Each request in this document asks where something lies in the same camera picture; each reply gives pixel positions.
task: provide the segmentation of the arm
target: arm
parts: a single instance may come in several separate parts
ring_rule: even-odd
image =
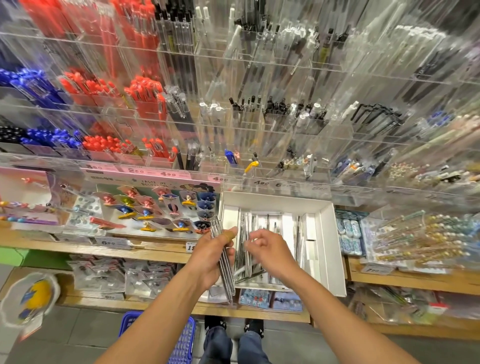
[[[220,277],[222,249],[236,235],[232,228],[214,239],[202,236],[185,267],[95,364],[166,363],[199,297]],[[235,251],[227,251],[233,261]]]
[[[246,242],[246,249],[301,298],[342,364],[419,364],[301,269],[280,235],[258,230],[250,234],[250,239],[256,240]]]

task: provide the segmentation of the jeans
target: jeans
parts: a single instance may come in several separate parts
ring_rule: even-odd
[[[221,326],[207,331],[204,354],[199,364],[230,364],[233,342]],[[262,338],[256,332],[247,331],[239,341],[238,364],[271,364],[262,350]]]

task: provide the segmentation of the forearm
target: forearm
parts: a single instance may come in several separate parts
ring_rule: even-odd
[[[96,364],[166,363],[203,293],[197,280],[187,267],[181,269]]]
[[[342,364],[419,364],[410,354],[350,312],[302,269],[285,280],[302,299]]]

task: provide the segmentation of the blue plastic basket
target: blue plastic basket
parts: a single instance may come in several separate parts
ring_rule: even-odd
[[[129,311],[123,315],[119,337],[134,323],[143,311]],[[192,362],[193,339],[195,337],[195,320],[190,316],[183,329],[168,364],[190,364]]]

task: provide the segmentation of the black sneaker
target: black sneaker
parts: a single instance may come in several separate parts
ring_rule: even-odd
[[[256,332],[263,339],[264,337],[264,321],[257,318],[247,318],[245,319],[245,327],[243,328],[244,332],[253,331]]]
[[[221,326],[225,330],[227,329],[227,323],[224,321],[223,317],[205,315],[205,332],[215,326]]]

